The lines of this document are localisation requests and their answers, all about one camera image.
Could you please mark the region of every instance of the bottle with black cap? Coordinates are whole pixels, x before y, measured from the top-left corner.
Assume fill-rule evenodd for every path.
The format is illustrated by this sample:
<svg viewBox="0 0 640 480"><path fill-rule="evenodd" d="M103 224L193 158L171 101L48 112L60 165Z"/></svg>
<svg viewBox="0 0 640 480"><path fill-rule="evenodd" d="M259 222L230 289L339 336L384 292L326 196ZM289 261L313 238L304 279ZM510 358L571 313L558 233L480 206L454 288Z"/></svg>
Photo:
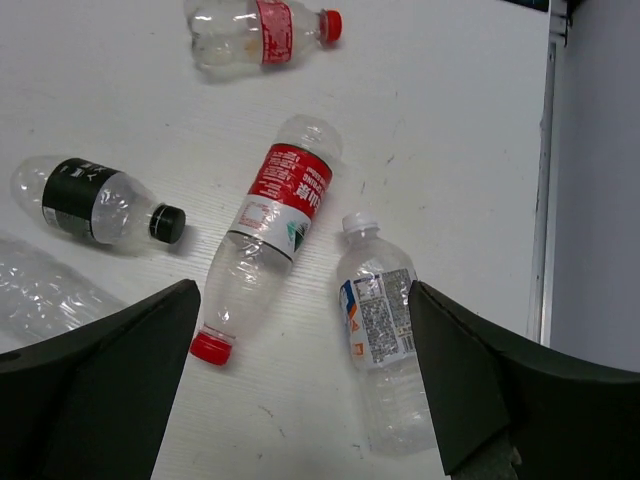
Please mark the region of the bottle with black cap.
<svg viewBox="0 0 640 480"><path fill-rule="evenodd" d="M11 194L34 220L103 245L149 238L172 244L186 223L183 210L158 202L135 178L81 158L24 160L11 177Z"/></svg>

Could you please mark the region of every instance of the gray wall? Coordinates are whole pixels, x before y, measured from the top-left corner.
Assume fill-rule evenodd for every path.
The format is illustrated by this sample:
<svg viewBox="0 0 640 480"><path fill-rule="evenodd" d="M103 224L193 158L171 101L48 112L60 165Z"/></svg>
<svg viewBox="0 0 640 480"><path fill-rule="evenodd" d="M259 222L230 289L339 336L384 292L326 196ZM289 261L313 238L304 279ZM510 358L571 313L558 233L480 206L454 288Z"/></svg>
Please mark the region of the gray wall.
<svg viewBox="0 0 640 480"><path fill-rule="evenodd" d="M551 346L640 371L640 1L587 0L563 52Z"/></svg>

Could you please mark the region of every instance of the clear plastic bottle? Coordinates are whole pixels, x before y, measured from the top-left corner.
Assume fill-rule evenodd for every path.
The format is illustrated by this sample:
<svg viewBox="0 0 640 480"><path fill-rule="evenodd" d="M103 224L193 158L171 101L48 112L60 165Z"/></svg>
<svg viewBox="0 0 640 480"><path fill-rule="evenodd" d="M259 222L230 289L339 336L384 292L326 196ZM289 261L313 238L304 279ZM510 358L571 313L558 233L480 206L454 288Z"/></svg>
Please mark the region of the clear plastic bottle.
<svg viewBox="0 0 640 480"><path fill-rule="evenodd" d="M295 0L186 0L185 14L201 67L286 63L342 32L337 11L311 12Z"/></svg>
<svg viewBox="0 0 640 480"><path fill-rule="evenodd" d="M236 339L249 337L293 261L342 154L328 123L287 120L213 258L203 294L204 325L191 353L224 365Z"/></svg>
<svg viewBox="0 0 640 480"><path fill-rule="evenodd" d="M175 243L186 222L183 210L159 203L138 180L80 158L24 160L11 194L37 222L104 245Z"/></svg>
<svg viewBox="0 0 640 480"><path fill-rule="evenodd" d="M125 308L71 267L0 231L0 331L24 347Z"/></svg>
<svg viewBox="0 0 640 480"><path fill-rule="evenodd" d="M373 216L351 214L342 225L349 247L338 264L340 306L371 449L398 455L435 447L409 317L413 263L378 237Z"/></svg>

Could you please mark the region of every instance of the plastic bottle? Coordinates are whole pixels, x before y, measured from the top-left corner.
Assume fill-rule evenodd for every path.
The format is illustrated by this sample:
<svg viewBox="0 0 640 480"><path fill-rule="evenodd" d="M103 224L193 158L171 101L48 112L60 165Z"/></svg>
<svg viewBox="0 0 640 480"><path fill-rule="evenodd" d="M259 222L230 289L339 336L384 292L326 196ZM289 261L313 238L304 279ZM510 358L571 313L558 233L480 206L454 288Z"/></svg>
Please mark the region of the plastic bottle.
<svg viewBox="0 0 640 480"><path fill-rule="evenodd" d="M11 193L37 222L105 245L175 243L186 222L184 211L159 203L138 180L80 158L24 160Z"/></svg>
<svg viewBox="0 0 640 480"><path fill-rule="evenodd" d="M337 11L311 12L295 0L186 0L185 13L201 67L286 63L342 32Z"/></svg>
<svg viewBox="0 0 640 480"><path fill-rule="evenodd" d="M55 337L125 308L71 267L0 231L0 332L14 348Z"/></svg>
<svg viewBox="0 0 640 480"><path fill-rule="evenodd" d="M249 337L291 271L342 154L336 130L297 115L280 128L215 254L203 294L204 325L191 353L227 363Z"/></svg>
<svg viewBox="0 0 640 480"><path fill-rule="evenodd" d="M349 247L338 264L340 306L371 450L407 454L435 447L409 318L413 263L378 237L373 216L351 214L342 225Z"/></svg>

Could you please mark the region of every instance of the transparent plastic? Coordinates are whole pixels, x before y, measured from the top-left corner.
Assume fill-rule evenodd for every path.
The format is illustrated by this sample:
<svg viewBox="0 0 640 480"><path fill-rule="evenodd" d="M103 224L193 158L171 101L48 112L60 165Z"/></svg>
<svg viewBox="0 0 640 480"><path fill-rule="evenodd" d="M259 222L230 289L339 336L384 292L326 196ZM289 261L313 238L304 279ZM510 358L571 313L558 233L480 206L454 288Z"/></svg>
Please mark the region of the transparent plastic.
<svg viewBox="0 0 640 480"><path fill-rule="evenodd" d="M27 346L125 308L71 267L0 231L0 331Z"/></svg>
<svg viewBox="0 0 640 480"><path fill-rule="evenodd" d="M411 258L400 248L378 237L369 227L347 234L349 247L338 264L338 281L370 277L399 269L413 271ZM408 305L411 285L402 287ZM429 404L415 355L386 367L366 369L354 362L364 403L364 422L371 450L404 455L436 446Z"/></svg>
<svg viewBox="0 0 640 480"><path fill-rule="evenodd" d="M320 157L332 170L342 154L338 132L325 121L306 115L287 120L274 143L303 148ZM228 232L207 275L201 333L230 346L238 339L250 337L291 268L291 260L270 245Z"/></svg>
<svg viewBox="0 0 640 480"><path fill-rule="evenodd" d="M291 59L309 54L327 38L327 12L311 12L287 0L291 9ZM262 23L256 0L186 0L185 15L192 35L191 52L200 67L263 63Z"/></svg>
<svg viewBox="0 0 640 480"><path fill-rule="evenodd" d="M69 158L54 155L28 158L11 177L11 194L16 203L37 223L48 228L52 225L45 221L42 195L53 170ZM104 183L93 203L93 238L104 245L144 246L153 237L157 220L154 213L161 211L163 206L138 180L123 172L116 173ZM176 225L178 237L184 228L184 218L181 221L182 225Z"/></svg>

